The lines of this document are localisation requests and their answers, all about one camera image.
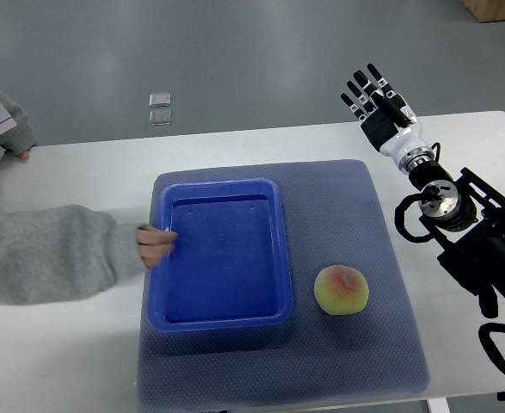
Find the person's right hand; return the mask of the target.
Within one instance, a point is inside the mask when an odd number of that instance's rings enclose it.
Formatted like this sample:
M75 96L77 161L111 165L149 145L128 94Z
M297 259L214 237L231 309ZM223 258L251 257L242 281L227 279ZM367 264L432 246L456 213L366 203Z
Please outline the person's right hand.
M139 255L148 268L154 268L173 249L178 234L173 231L159 230L151 225L137 229Z

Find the person's left hand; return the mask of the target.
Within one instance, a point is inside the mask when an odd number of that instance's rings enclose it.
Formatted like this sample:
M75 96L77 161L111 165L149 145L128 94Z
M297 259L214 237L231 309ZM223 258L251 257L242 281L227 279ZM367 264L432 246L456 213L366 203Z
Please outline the person's left hand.
M11 151L6 151L4 153L4 156L10 157L10 158L17 158L19 161L26 163L30 158L30 152L31 152L31 149L26 149L25 151L22 151L19 154L12 153Z

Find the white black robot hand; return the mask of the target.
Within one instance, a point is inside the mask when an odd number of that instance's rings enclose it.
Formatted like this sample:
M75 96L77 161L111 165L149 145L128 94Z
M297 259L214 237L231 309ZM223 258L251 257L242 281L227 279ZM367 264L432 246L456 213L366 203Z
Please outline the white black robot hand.
M393 160L404 174L421 163L435 160L434 150L422 138L422 126L415 112L369 64L347 81L342 101L360 123L371 146Z

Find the grey sleeved forearm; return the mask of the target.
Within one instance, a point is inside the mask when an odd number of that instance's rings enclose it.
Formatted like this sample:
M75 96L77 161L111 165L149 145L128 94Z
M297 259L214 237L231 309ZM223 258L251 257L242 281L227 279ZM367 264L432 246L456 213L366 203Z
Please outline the grey sleeved forearm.
M145 271L137 230L83 206L0 210L0 305L87 299Z

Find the grey sleeved left forearm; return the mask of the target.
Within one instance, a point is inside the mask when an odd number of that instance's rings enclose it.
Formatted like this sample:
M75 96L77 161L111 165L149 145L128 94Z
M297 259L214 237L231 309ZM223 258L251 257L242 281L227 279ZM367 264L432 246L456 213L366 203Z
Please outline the grey sleeved left forearm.
M26 149L32 149L36 146L38 139L34 135L29 121L28 113L21 105L7 97L0 91L0 102L6 107L13 116L16 127L0 135L0 146L5 151L19 154Z

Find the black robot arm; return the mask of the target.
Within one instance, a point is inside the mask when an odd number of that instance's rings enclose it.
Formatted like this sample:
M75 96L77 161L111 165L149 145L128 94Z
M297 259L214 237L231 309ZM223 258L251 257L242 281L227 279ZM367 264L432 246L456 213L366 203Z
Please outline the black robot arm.
M505 358L492 334L505 334L496 321L497 298L505 298L505 197L463 168L454 180L439 164L440 144L407 151L399 168L416 193L396 207L397 232L412 243L435 240L443 249L439 264L478 298L488 323L478 338L495 367L505 375ZM498 393L505 401L505 391Z

